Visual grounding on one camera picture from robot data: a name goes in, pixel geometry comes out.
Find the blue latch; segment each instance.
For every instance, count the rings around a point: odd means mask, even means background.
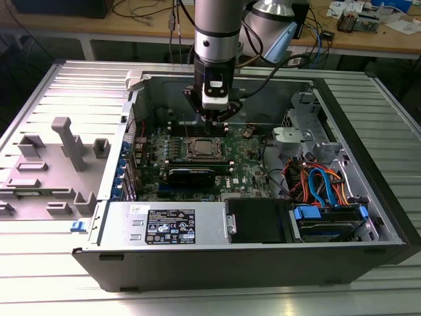
[[[122,182],[123,182],[123,180],[122,180],[122,179],[120,179],[120,178],[115,178],[115,179],[114,179],[114,185],[115,185],[115,186],[117,186],[117,185],[121,184]]]
[[[320,219],[322,215],[316,206],[303,205],[294,209],[294,216],[296,220],[299,219]]]
[[[126,141],[123,141],[121,145],[121,150],[130,150],[130,144]]]
[[[112,188],[111,189],[111,194],[114,194],[115,196],[120,196],[121,195],[121,190],[118,188]]]
[[[124,174],[124,170],[123,170],[123,169],[121,169],[120,167],[118,167],[118,168],[116,169],[116,174],[117,174],[117,175],[119,175],[119,176],[122,176],[122,175]]]
[[[117,165],[119,167],[124,167],[126,165],[126,161],[124,159],[119,159]]]
[[[360,213],[361,213],[363,219],[368,218],[368,211],[367,211],[367,208],[365,206],[360,206]]]
[[[71,232],[85,232],[85,222],[75,221],[70,228]]]

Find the white label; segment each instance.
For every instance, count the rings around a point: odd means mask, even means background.
[[[129,214],[145,214],[150,209],[150,205],[131,205]]]
[[[210,81],[209,85],[212,88],[221,88],[222,87],[222,81]]]
[[[17,196],[39,196],[38,192],[16,192]]]

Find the black cable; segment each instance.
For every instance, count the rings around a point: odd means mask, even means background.
[[[12,47],[12,46],[10,46],[1,36],[0,36],[0,40],[3,42],[3,44],[5,44],[5,46],[7,46],[7,48],[8,49],[10,49],[11,51],[13,51],[13,50],[15,50],[15,48],[14,47]],[[5,62],[7,62],[7,59],[9,59],[9,58],[11,58],[11,57],[14,57],[14,59],[16,60],[16,62],[18,62],[18,63],[20,63],[20,64],[24,64],[25,66],[26,65],[28,65],[28,66],[30,66],[30,67],[32,67],[34,70],[37,70],[40,74],[42,74],[43,76],[45,75],[45,71],[43,71],[43,70],[41,70],[41,69],[39,69],[37,66],[34,66],[33,64],[31,64],[31,63],[27,63],[27,62],[25,62],[25,61],[21,61],[19,58],[18,58],[18,54],[21,52],[21,51],[23,51],[23,50],[20,50],[20,51],[15,51],[14,53],[12,53],[10,56],[8,56],[8,57],[5,57],[6,59],[5,59]]]
[[[10,125],[10,122],[8,122],[7,120],[5,120],[5,119],[3,119],[3,118],[1,118],[1,117],[0,117],[0,120],[1,120],[2,122],[6,123],[7,125]]]
[[[263,150],[262,150],[262,168],[263,168],[263,171],[264,171],[264,173],[267,175],[267,177],[268,177],[268,179],[270,180],[270,181],[272,181],[274,184],[276,184],[277,185],[277,187],[279,187],[280,189],[281,189],[281,191],[284,193],[284,194],[286,194],[286,196],[288,196],[288,191],[283,187],[283,186],[281,186],[281,184],[279,184],[279,183],[277,183],[276,182],[276,180],[275,179],[273,179],[272,177],[271,177],[271,175],[270,175],[270,173],[267,171],[267,169],[266,169],[266,165],[264,164],[264,152],[266,151],[266,147],[267,147],[267,145],[268,145],[268,141],[269,141],[269,138],[272,136],[272,132],[268,135],[268,137],[266,138],[266,141],[265,141],[265,143],[264,143],[264,146],[263,146]]]
[[[272,120],[272,118],[271,118],[269,115],[264,114],[264,113],[257,113],[257,114],[253,114],[253,115],[251,115],[251,116],[249,117],[249,119],[247,120],[246,125],[250,124],[250,123],[251,123],[251,120],[252,120],[253,118],[255,118],[255,117],[264,117],[266,120],[268,120],[270,123],[272,123],[272,125],[275,125],[274,120]]]
[[[170,59],[171,59],[171,63],[174,64],[174,58],[172,58],[172,32],[170,32]]]
[[[177,27],[178,27],[178,50],[180,51],[180,64],[183,64],[182,61],[182,31],[181,31],[181,26],[180,26],[180,10],[179,10],[179,6],[178,4],[180,3],[180,0],[176,0],[177,1],[177,8],[176,8],[176,12],[177,12]]]
[[[253,34],[253,36],[257,39],[257,41],[259,42],[259,45],[260,45],[260,51],[261,51],[261,53],[259,53],[258,51],[257,51],[257,49],[256,49],[256,47],[255,47],[255,44],[253,43],[253,41],[251,40],[251,37],[250,37],[250,33],[249,33],[249,29],[248,29],[248,25],[245,23],[245,21],[243,20],[243,26],[244,26],[244,31],[245,31],[245,35],[247,36],[247,41],[249,41],[249,44],[250,44],[250,46],[251,46],[251,49],[255,52],[255,54],[259,54],[260,55],[260,59],[262,60],[262,61],[264,61],[265,63],[267,63],[267,64],[269,64],[269,65],[275,65],[275,63],[273,63],[273,62],[271,62],[271,61],[268,61],[266,58],[264,58],[263,56],[262,56],[262,54],[263,54],[263,51],[264,51],[264,47],[263,47],[263,42],[262,42],[262,40],[261,40],[261,38],[257,35],[257,33],[254,31],[254,30],[252,30],[251,28],[250,28],[250,32],[252,32],[252,34]]]
[[[7,11],[9,12],[9,14],[11,15],[11,17],[13,18],[13,20],[38,44],[38,46],[40,46],[41,47],[41,49],[54,61],[55,60],[55,58],[48,52],[48,50],[46,50],[45,48],[44,48],[44,46],[42,46],[41,44],[40,44],[40,42],[38,42],[38,40],[22,25],[22,23],[20,23],[19,21],[18,21],[18,19],[13,15],[13,13],[12,13],[12,11],[11,11],[11,8],[9,7],[9,4],[7,3],[7,0],[3,0],[3,2],[4,2],[4,4],[5,4],[5,6],[6,6],[6,9],[7,9]]]
[[[275,75],[275,73],[284,65],[286,64],[288,61],[292,60],[292,59],[296,59],[296,58],[303,58],[306,59],[306,61],[304,63],[301,63],[300,65],[291,65],[291,66],[285,66],[284,68],[297,68],[303,65],[307,65],[310,62],[310,57],[304,54],[298,54],[298,55],[291,55],[289,56],[287,59],[281,61],[280,63],[278,63],[276,65],[276,67],[272,70],[272,72],[266,77],[266,79],[264,80],[264,82],[260,85],[260,87],[258,87],[255,91],[250,92],[250,93],[245,93],[243,94],[240,99],[247,99],[248,97],[252,97],[253,95],[255,95],[256,93],[260,92],[265,85],[268,84],[268,82],[270,81],[270,79],[272,79],[272,77]]]
[[[184,3],[183,3],[183,0],[178,0],[178,2],[179,2],[179,4],[180,4],[181,8],[182,8],[182,9],[183,9],[183,11],[184,11],[184,14],[185,14],[185,15],[187,16],[187,18],[189,19],[189,21],[190,21],[191,25],[193,25],[194,27],[196,27],[195,21],[194,21],[194,19],[192,19],[192,18],[191,18],[190,14],[189,14],[189,11],[187,11],[186,6],[185,6],[185,5],[184,5]]]
[[[172,9],[171,9],[171,13],[170,13],[170,20],[168,21],[168,28],[170,29],[170,58],[171,58],[171,63],[174,64],[174,58],[172,57],[172,34],[174,33],[175,30],[175,23],[176,23],[176,15],[174,13],[174,7],[176,5],[176,1],[172,0]]]
[[[151,12],[151,13],[142,14],[142,15],[138,15],[138,14],[125,15],[125,14],[118,13],[117,10],[116,10],[117,6],[121,5],[122,3],[126,2],[126,1],[127,0],[120,0],[118,3],[116,3],[115,5],[113,5],[112,6],[113,13],[115,13],[118,16],[121,16],[123,18],[144,18],[145,16],[151,16],[151,15],[154,15],[154,14],[157,14],[157,13],[161,13],[163,11],[170,10],[172,8],[172,7],[168,7],[168,8],[157,10],[157,11],[154,11],[154,12]]]
[[[5,66],[6,66],[6,71],[5,71],[5,75],[4,77],[12,84],[12,86],[16,89],[16,91],[19,93],[20,97],[23,99],[24,98],[24,94],[22,89],[20,89],[19,83],[16,80],[16,78],[14,77],[13,71],[10,68],[7,60],[5,60]]]
[[[195,51],[195,44],[190,47],[189,55],[187,55],[187,65],[190,65],[193,52]]]

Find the gray plastic part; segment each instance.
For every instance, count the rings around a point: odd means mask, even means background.
[[[61,142],[73,164],[76,172],[82,172],[86,165],[80,154],[77,143],[74,141],[70,125],[72,121],[68,117],[56,117],[51,125],[51,128],[60,136]]]
[[[9,203],[3,203],[0,202],[0,215],[13,215],[13,213],[15,212],[14,208],[12,207],[12,205],[10,205]]]
[[[74,206],[74,198],[80,192],[85,198],[93,192],[95,196],[101,184],[101,179],[107,164],[106,159],[97,159],[93,152],[92,144],[85,146],[84,172],[76,172],[70,159],[63,155],[61,144],[45,144],[45,148],[38,148],[39,160],[48,165],[46,171],[25,171],[16,169],[21,163],[27,163],[27,159],[21,155],[11,169],[4,183],[0,184],[0,201],[9,203],[16,209],[13,214],[14,220],[49,220],[52,219],[79,219],[82,217]],[[11,188],[6,184],[10,179],[39,179],[39,188]],[[50,215],[46,211],[47,202],[65,201],[72,208],[72,214]]]
[[[48,202],[45,208],[50,215],[69,215],[72,209],[67,202]]]
[[[74,198],[74,206],[78,209],[79,213],[82,215],[93,215],[95,211],[95,206],[97,205],[97,198],[93,192],[89,193],[87,201],[80,192]]]
[[[72,199],[76,196],[73,188],[69,188],[67,191],[53,191],[52,194],[56,199]]]
[[[37,148],[43,147],[45,145],[38,135],[25,135],[18,144],[18,148],[28,160],[39,159]]]
[[[84,145],[82,143],[82,140],[80,139],[80,136],[79,135],[75,135],[75,136],[73,136],[73,139],[74,139],[74,143],[76,144],[76,148],[79,150],[80,155],[83,157],[84,156],[84,153],[85,153],[85,147],[84,147]],[[61,150],[63,150],[64,156],[66,158],[68,158],[68,154],[67,154],[66,148],[64,146],[61,146]]]
[[[93,151],[98,159],[108,158],[110,148],[110,143],[106,138],[97,138],[93,143]]]
[[[11,199],[19,199],[19,197],[11,190],[8,192],[0,192],[0,199],[6,199],[6,200],[11,200]]]
[[[19,163],[16,169],[20,172],[46,171],[48,165],[43,161],[37,163]]]
[[[41,182],[38,179],[10,179],[6,186],[12,188],[39,188]]]

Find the sticker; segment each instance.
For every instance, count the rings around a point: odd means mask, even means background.
[[[15,192],[17,196],[40,196],[39,192]]]
[[[150,205],[133,204],[130,206],[129,214],[145,214],[150,208]]]
[[[194,209],[149,209],[146,243],[148,245],[195,244]]]

